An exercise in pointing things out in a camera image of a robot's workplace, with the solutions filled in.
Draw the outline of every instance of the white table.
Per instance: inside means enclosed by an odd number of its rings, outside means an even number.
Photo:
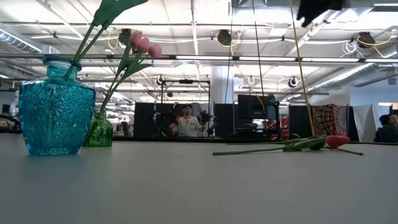
[[[211,155],[264,147],[114,142],[31,157],[21,135],[0,134],[0,223],[398,223],[397,147]]]

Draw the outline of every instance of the white shirt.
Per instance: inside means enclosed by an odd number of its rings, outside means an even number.
[[[197,137],[200,125],[198,119],[191,116],[189,119],[181,117],[178,120],[178,136]]]

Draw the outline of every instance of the man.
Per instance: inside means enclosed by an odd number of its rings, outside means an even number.
[[[386,114],[380,117],[382,128],[376,132],[375,142],[398,142],[398,117],[394,114]]]
[[[183,107],[183,116],[179,118],[178,125],[170,124],[169,130],[174,135],[178,133],[180,137],[197,137],[197,131],[203,131],[204,128],[199,124],[198,119],[191,116],[192,106],[189,104]]]

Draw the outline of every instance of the green glass vase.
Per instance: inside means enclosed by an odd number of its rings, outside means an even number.
[[[90,124],[87,138],[83,146],[108,147],[112,146],[113,126],[106,119],[105,112],[96,111]]]

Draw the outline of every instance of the pink tulip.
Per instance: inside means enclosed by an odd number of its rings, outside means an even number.
[[[162,48],[159,45],[155,44],[149,47],[148,53],[151,57],[157,58],[162,55]]]
[[[142,39],[142,32],[136,30],[130,37],[130,43],[132,46],[138,47],[138,45],[141,43],[141,39]]]
[[[139,43],[139,45],[137,46],[137,49],[143,51],[143,53],[148,52],[148,48],[149,48],[149,39],[148,38],[144,38],[141,41],[141,43]]]

